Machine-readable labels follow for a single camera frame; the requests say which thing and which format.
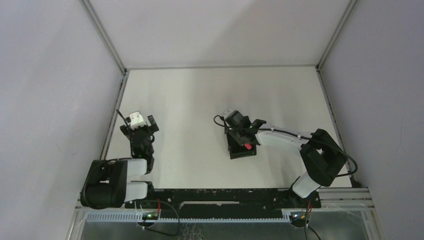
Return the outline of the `red-handled screwdriver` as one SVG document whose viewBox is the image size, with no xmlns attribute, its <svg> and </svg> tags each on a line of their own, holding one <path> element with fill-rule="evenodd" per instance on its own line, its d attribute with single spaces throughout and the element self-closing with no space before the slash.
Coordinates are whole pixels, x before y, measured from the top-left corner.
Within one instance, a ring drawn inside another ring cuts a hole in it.
<svg viewBox="0 0 424 240">
<path fill-rule="evenodd" d="M 251 150 L 251 149 L 252 149 L 252 146 L 251 146 L 249 143 L 244 144 L 244 147 L 245 147 L 247 150 Z"/>
</svg>

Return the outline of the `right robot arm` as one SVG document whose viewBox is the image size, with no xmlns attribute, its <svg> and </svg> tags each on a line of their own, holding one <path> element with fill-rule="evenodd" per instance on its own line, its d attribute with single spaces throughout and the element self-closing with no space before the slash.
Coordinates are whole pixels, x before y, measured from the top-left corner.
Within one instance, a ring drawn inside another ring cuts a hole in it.
<svg viewBox="0 0 424 240">
<path fill-rule="evenodd" d="M 317 189 L 329 187 L 336 178 L 351 176 L 358 170 L 357 162 L 324 129 L 290 131 L 263 119 L 251 121 L 247 115 L 230 108 L 215 118 L 221 120 L 224 132 L 246 150 L 254 146 L 285 147 L 300 156 L 305 172 L 292 183 L 289 194 L 289 203 L 295 208 L 307 204 Z M 348 161 L 353 163 L 354 170 L 343 174 L 341 170 Z"/>
</svg>

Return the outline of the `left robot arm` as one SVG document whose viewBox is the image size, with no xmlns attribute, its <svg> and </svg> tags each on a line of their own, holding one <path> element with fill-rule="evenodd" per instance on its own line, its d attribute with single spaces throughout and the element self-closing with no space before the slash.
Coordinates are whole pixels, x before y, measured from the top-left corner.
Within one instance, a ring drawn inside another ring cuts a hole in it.
<svg viewBox="0 0 424 240">
<path fill-rule="evenodd" d="M 150 174 L 154 167 L 154 134 L 159 127 L 152 115 L 144 118 L 140 112 L 130 113 L 120 126 L 129 140 L 130 157 L 93 160 L 80 192 L 80 203 L 95 210 L 120 208 L 137 200 L 149 209 L 157 196 L 150 191 L 151 183 L 131 181 L 132 177 Z"/>
</svg>

